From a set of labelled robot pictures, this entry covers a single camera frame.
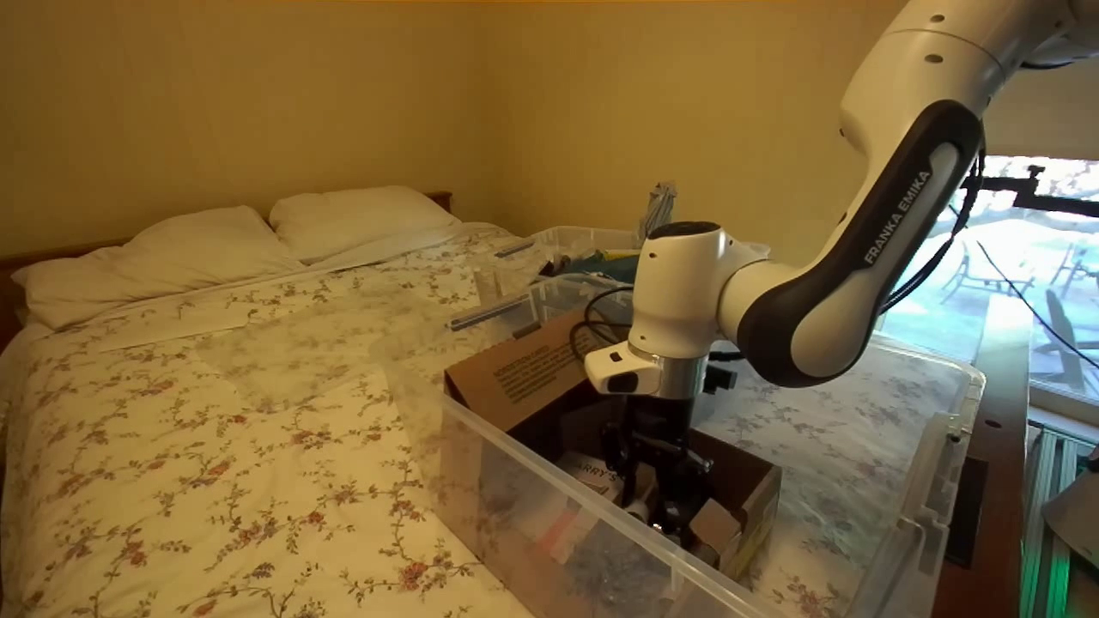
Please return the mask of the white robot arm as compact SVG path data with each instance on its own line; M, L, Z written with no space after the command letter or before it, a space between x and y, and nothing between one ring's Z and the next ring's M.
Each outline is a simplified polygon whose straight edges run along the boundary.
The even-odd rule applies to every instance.
M650 465L655 512L697 512L711 481L687 429L711 348L736 345L787 390L845 376L973 170L997 89L1094 53L1099 0L907 0L841 98L841 138L864 179L813 261L778 265L704 219L643 241L627 336L583 356L587 383L627 403L608 469L633 478Z

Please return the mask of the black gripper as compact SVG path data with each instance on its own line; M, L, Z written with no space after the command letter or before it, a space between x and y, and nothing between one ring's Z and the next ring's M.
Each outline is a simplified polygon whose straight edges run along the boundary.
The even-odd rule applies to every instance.
M619 504L637 497L637 469L655 471L655 514L694 514L707 503L711 462L691 443L687 400L625 400L620 417L602 435L605 465L619 474Z

